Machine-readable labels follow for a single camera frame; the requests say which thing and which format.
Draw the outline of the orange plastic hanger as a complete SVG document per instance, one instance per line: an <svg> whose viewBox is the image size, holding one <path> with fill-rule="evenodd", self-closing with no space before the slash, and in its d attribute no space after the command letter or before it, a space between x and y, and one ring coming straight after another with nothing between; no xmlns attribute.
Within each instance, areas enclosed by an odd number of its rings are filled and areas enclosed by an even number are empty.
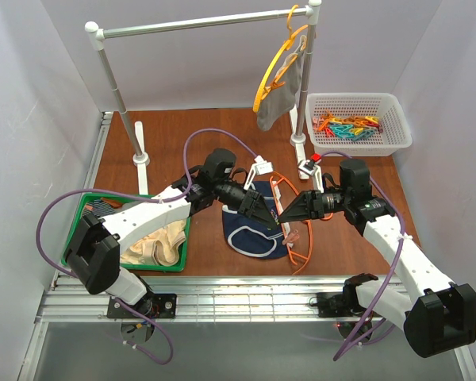
<svg viewBox="0 0 476 381"><path fill-rule="evenodd" d="M287 186L288 190L294 195L298 195L299 191L287 177L276 171L273 171L270 174L268 182L273 194L274 205L277 209L278 215L280 215L281 212L284 211L282 205L281 186ZM302 221L301 223L306 229L306 238L308 241L306 253L300 253L298 251L301 239L300 232L297 229L292 228L289 222L283 222L280 225L283 236L282 245L287 249L288 259L293 270L292 275L300 275L305 270L313 256L313 223L310 220Z"/></svg>

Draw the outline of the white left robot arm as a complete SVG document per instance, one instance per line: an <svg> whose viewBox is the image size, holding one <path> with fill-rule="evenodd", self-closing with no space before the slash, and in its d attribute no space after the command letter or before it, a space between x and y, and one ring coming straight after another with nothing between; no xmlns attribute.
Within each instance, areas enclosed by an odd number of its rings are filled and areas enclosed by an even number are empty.
<svg viewBox="0 0 476 381"><path fill-rule="evenodd" d="M145 317L156 316L159 309L150 286L120 264L126 249L214 201L269 229L276 227L265 198L251 186L255 175L272 172L272 163L256 157L244 183L233 179L235 165L234 153L216 148L202 165L190 168L155 197L141 198L128 209L104 217L81 217L63 256L66 264L90 294L105 292Z"/></svg>

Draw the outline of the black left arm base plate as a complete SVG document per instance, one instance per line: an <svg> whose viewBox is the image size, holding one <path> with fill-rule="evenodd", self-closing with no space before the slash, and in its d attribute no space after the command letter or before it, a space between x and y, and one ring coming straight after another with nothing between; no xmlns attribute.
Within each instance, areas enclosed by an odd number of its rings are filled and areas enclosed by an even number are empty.
<svg viewBox="0 0 476 381"><path fill-rule="evenodd" d="M129 307L147 318L169 319L175 317L176 304L177 294L148 292L139 302ZM109 299L106 316L112 319L138 318L136 314L125 309L112 298Z"/></svg>

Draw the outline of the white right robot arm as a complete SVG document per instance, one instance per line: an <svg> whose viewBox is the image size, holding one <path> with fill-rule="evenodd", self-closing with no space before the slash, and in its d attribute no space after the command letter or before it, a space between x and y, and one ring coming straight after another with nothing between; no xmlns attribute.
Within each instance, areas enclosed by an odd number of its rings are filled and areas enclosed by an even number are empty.
<svg viewBox="0 0 476 381"><path fill-rule="evenodd" d="M476 341L476 292L440 271L407 234L401 213L371 177L367 164L345 156L340 181L321 171L322 157L299 163L313 190L302 191L280 214L281 223L321 219L342 213L382 255L390 270L384 280L362 273L347 279L342 300L361 318L335 354L338 360L364 336L366 318L377 313L405 335L411 349L428 358Z"/></svg>

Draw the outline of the navy blue underwear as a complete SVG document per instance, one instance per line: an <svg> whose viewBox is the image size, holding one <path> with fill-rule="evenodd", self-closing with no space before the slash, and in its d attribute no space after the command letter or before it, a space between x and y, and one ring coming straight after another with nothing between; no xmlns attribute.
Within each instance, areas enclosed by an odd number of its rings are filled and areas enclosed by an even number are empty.
<svg viewBox="0 0 476 381"><path fill-rule="evenodd" d="M269 229L227 206L222 206L222 225L225 240L235 252L261 260L274 260L288 255L282 243L281 225Z"/></svg>

